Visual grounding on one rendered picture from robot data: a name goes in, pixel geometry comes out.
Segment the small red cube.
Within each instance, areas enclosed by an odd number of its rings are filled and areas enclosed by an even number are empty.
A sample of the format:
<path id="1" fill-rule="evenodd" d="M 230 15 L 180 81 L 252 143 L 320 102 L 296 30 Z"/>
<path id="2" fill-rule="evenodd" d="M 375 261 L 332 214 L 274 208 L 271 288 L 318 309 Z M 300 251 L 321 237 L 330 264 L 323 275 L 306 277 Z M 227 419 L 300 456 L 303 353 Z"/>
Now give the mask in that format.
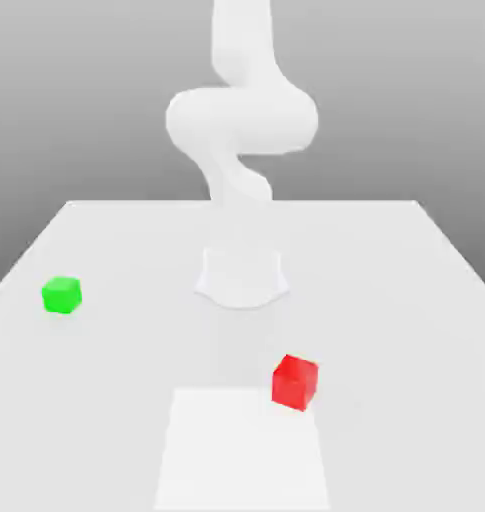
<path id="1" fill-rule="evenodd" d="M 316 393 L 318 374 L 315 362 L 286 354 L 272 374 L 272 400 L 305 411 Z"/>

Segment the small green cube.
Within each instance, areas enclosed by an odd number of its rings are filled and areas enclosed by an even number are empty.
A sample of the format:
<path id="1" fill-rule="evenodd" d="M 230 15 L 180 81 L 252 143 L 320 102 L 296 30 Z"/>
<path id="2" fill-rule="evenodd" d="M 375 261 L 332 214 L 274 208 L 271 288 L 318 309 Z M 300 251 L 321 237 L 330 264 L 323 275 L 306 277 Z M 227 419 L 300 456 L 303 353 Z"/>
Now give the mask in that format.
<path id="1" fill-rule="evenodd" d="M 75 277 L 53 277 L 42 287 L 41 294 L 47 312 L 70 314 L 82 303 L 81 283 Z"/>

